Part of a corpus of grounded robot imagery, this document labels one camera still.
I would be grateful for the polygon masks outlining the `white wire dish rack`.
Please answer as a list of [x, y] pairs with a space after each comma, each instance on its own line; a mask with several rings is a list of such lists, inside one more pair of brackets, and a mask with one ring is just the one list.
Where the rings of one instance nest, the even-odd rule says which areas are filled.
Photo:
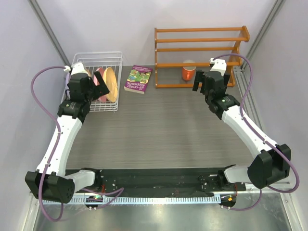
[[72, 64], [82, 64], [96, 85], [99, 85], [99, 81], [95, 73], [99, 72], [109, 89], [108, 94], [91, 103], [91, 112], [118, 110], [122, 63], [123, 55], [120, 51], [79, 52], [74, 55]]

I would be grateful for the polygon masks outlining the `pink plate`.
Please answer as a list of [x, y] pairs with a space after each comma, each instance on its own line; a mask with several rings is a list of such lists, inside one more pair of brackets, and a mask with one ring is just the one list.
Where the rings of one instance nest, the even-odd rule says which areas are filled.
[[106, 95], [109, 93], [109, 89], [103, 80], [104, 70], [100, 67], [93, 74], [93, 82], [96, 86], [95, 95], [98, 97], [98, 101], [105, 103], [107, 101]]

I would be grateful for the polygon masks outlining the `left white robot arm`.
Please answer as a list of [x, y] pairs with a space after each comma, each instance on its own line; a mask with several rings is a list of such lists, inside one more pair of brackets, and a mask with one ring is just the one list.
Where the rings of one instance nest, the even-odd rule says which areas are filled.
[[83, 168], [67, 175], [66, 163], [73, 142], [90, 112], [91, 102], [108, 93], [107, 86], [104, 83], [95, 85], [87, 71], [73, 71], [67, 85], [69, 99], [62, 101], [58, 117], [53, 119], [56, 129], [47, 152], [37, 169], [25, 176], [27, 186], [37, 199], [62, 204], [69, 203], [75, 192], [86, 188], [97, 192], [102, 188], [99, 170]]

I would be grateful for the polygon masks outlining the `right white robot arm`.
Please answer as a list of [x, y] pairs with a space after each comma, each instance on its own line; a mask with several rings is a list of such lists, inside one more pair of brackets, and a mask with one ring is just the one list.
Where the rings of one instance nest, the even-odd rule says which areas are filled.
[[254, 160], [249, 166], [226, 167], [217, 178], [218, 186], [230, 189], [236, 182], [251, 183], [263, 189], [289, 176], [291, 149], [278, 145], [240, 110], [240, 103], [226, 93], [224, 77], [218, 71], [198, 70], [193, 83], [193, 91], [200, 90], [205, 96], [209, 110], [227, 124], [247, 146]]

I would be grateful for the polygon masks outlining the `yellow plate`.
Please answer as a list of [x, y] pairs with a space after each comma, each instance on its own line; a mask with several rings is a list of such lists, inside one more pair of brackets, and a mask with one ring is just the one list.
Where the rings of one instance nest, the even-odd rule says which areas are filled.
[[111, 67], [106, 68], [103, 74], [103, 80], [105, 81], [110, 93], [106, 95], [107, 100], [115, 103], [118, 97], [118, 84], [115, 73]]

